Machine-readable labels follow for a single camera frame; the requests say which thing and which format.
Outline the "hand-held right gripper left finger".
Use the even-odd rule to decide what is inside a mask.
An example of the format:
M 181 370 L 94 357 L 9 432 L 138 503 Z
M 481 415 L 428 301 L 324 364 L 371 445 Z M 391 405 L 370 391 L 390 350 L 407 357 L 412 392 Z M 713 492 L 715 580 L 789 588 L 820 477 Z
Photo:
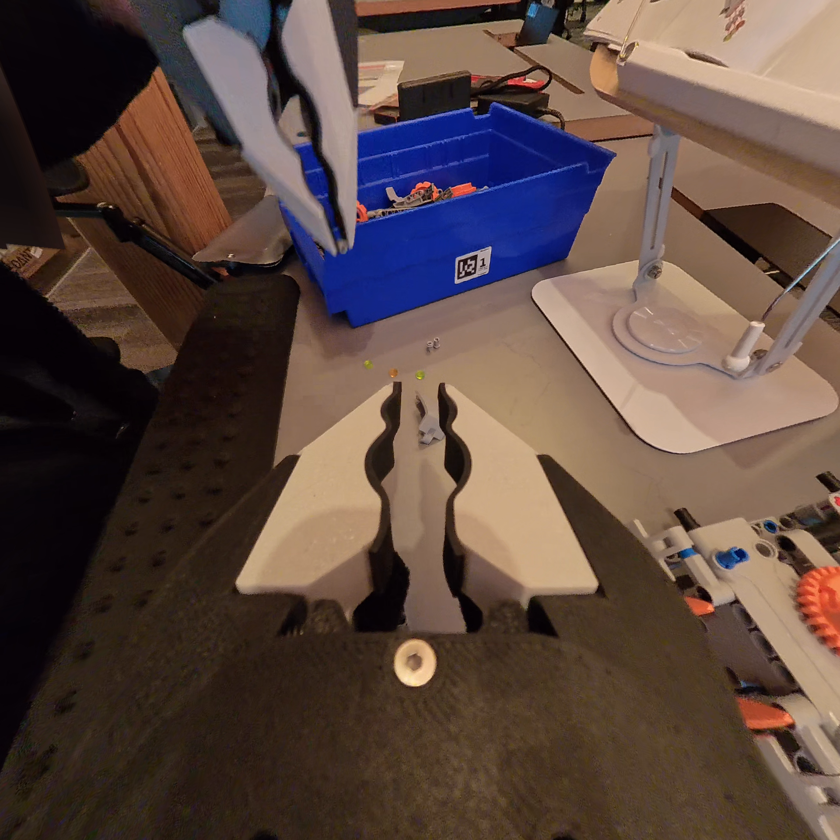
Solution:
M 401 412 L 396 381 L 280 463 L 290 472 L 238 574 L 239 593 L 336 602 L 354 622 L 404 619 L 410 574 L 383 486 Z

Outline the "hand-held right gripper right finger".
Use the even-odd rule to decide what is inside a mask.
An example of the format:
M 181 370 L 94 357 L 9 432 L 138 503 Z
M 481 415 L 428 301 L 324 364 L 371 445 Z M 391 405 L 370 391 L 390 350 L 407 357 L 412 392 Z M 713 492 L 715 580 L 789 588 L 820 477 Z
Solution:
M 467 622 L 538 596 L 592 595 L 598 580 L 543 457 L 464 393 L 437 390 L 444 468 L 444 575 Z

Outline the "wooden furniture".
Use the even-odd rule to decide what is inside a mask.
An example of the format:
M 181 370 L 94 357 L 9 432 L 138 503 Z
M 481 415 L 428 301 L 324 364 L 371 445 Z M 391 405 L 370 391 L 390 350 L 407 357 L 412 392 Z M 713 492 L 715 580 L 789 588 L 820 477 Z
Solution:
M 139 218 L 189 256 L 232 220 L 161 68 L 90 150 L 77 157 L 85 203 L 109 203 Z M 74 227 L 125 286 L 166 340 L 179 349 L 203 309 L 204 292 L 96 219 Z

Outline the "pile of toy brick parts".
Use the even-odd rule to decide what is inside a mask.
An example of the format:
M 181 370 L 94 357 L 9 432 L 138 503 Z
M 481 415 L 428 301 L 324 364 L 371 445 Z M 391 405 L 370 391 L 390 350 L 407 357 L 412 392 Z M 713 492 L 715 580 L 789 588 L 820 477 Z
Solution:
M 415 185 L 409 194 L 399 196 L 396 194 L 394 188 L 389 186 L 385 190 L 386 197 L 390 202 L 389 206 L 379 209 L 367 209 L 361 202 L 357 202 L 356 222 L 359 224 L 366 223 L 377 218 L 393 216 L 411 209 L 425 207 L 475 193 L 482 193 L 487 189 L 487 186 L 476 187 L 471 182 L 457 184 L 444 189 L 437 187 L 431 182 L 420 182 Z

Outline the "dark wooden table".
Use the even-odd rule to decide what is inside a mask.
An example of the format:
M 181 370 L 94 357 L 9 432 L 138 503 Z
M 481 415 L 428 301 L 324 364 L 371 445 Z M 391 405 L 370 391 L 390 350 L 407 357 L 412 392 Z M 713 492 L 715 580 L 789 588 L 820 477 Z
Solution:
M 704 211 L 700 221 L 781 286 L 801 277 L 806 289 L 817 268 L 807 268 L 830 244 L 832 236 L 777 203 L 725 206 Z

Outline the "person's left forearm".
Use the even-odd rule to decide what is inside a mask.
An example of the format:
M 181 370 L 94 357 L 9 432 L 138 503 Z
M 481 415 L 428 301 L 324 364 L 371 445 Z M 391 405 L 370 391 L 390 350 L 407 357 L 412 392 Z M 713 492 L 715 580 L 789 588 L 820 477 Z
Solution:
M 43 170 L 89 151 L 158 67 L 127 1 L 2 1 L 1 63 Z

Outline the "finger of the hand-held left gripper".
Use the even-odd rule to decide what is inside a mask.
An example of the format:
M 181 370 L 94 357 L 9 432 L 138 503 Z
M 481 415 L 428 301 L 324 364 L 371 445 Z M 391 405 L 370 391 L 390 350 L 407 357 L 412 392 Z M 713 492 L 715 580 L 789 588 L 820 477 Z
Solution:
M 328 1 L 293 1 L 282 29 L 283 58 L 309 114 L 313 148 L 327 179 L 327 215 L 344 254 L 354 245 L 358 117 Z
M 336 239 L 323 206 L 311 193 L 298 153 L 278 131 L 257 44 L 216 16 L 185 26 L 182 34 L 245 160 L 310 236 L 336 256 L 343 241 Z

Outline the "white stand with base plate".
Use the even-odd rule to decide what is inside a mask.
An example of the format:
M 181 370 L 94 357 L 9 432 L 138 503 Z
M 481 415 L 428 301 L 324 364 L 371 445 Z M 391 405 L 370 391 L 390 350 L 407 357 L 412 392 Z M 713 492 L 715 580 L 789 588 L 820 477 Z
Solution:
M 637 262 L 542 280 L 532 299 L 640 439 L 686 455 L 834 413 L 838 395 L 795 358 L 838 291 L 838 235 L 777 336 L 665 261 L 679 142 L 692 140 L 838 206 L 838 12 L 748 72 L 655 44 L 595 43 L 598 96 L 653 125 Z

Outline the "cardboard box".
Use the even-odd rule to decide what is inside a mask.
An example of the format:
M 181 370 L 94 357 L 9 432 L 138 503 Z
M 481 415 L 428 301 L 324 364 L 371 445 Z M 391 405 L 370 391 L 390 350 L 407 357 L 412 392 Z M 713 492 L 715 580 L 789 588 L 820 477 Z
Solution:
M 21 277 L 30 278 L 59 252 L 56 248 L 9 245 L 1 248 L 1 260 Z

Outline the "instruction booklet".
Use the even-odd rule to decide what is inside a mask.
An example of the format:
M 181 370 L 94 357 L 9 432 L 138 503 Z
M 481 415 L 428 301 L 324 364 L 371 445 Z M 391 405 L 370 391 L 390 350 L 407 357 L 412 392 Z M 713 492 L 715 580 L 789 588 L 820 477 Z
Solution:
M 584 35 L 615 49 L 645 42 L 759 72 L 837 12 L 838 2 L 832 1 L 613 1 L 591 19 Z

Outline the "small grey curved brick piece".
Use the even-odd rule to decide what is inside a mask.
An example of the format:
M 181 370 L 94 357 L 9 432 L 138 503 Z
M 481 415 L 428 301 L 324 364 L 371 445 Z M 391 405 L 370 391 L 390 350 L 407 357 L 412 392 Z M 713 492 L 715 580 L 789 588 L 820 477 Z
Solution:
M 419 415 L 418 438 L 422 447 L 445 440 L 445 433 L 440 426 L 437 411 L 420 392 L 415 393 L 415 405 Z

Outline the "black power adapter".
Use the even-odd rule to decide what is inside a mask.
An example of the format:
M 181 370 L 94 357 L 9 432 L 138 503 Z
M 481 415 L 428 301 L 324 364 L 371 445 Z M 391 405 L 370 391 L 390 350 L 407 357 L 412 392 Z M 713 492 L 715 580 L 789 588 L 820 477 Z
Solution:
M 546 91 L 536 91 L 516 87 L 505 91 L 479 93 L 475 97 L 478 115 L 487 114 L 494 104 L 519 112 L 533 119 L 541 119 L 550 107 L 550 95 Z

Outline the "blue plastic bin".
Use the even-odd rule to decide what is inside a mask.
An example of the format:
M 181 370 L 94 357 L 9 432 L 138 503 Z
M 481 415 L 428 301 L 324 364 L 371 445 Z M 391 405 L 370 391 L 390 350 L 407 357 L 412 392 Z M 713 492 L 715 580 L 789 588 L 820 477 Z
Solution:
M 281 208 L 331 314 L 359 327 L 562 261 L 616 154 L 499 104 L 398 122 L 358 137 L 358 200 L 371 212 L 417 183 L 476 191 L 355 229 L 323 253 Z

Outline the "grey orange toy brick model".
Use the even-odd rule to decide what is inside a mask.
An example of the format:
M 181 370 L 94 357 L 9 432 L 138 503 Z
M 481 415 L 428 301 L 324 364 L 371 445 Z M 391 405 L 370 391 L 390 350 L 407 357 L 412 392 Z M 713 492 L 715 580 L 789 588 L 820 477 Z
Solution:
M 676 583 L 772 775 L 817 838 L 839 838 L 839 482 L 777 517 L 631 533 Z

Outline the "black studded foam pad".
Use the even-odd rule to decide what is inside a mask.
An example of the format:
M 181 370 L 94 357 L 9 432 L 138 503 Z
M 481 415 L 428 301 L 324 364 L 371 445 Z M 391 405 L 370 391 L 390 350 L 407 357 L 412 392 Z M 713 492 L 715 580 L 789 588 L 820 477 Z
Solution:
M 214 682 L 287 599 L 235 600 L 236 508 L 272 470 L 299 288 L 206 297 L 87 563 L 7 755 L 2 838 L 211 838 L 193 792 Z

